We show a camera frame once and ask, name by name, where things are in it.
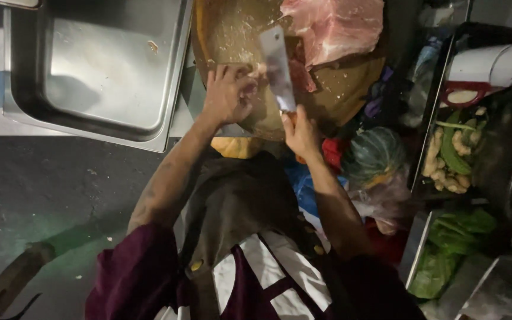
pumpkin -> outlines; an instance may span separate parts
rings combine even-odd
[[[260,152],[264,147],[264,139],[215,137],[210,146],[225,158],[248,159]]]
[[[368,189],[385,182],[406,160],[400,137],[385,127],[375,127],[351,140],[341,157],[341,170],[349,182]]]

apron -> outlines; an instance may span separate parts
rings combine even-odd
[[[179,261],[191,280],[192,319],[218,319],[212,269],[231,248],[262,231],[291,239],[319,270],[338,318],[356,318],[315,230],[299,212],[281,164],[268,152],[252,159],[223,158],[209,149],[184,210],[186,236]]]

green pumpkin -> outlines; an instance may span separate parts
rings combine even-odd
[[[341,169],[352,185],[370,188],[390,178],[406,160],[400,137],[385,127],[367,130],[351,140]]]

wooden cutting board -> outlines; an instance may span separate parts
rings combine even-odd
[[[191,42],[197,68],[207,83],[209,69],[219,63],[263,61],[260,33],[276,26],[286,33],[288,56],[299,38],[289,30],[291,17],[281,18],[281,0],[195,0]],[[385,32],[377,48],[365,55],[348,56],[338,64],[311,70],[317,84],[314,93],[295,91],[296,102],[306,106],[325,133],[350,120],[362,108],[369,86],[378,80],[385,63]],[[285,137],[281,118],[269,86],[261,86],[252,100],[254,111],[240,126],[251,134],[268,139]]]

yellow button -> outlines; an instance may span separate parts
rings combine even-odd
[[[203,260],[199,260],[191,265],[191,271],[197,271],[203,265]]]
[[[315,250],[315,253],[317,253],[320,256],[323,256],[323,254],[325,253],[325,250],[323,249],[323,247],[321,245],[316,245],[313,248],[313,250]]]

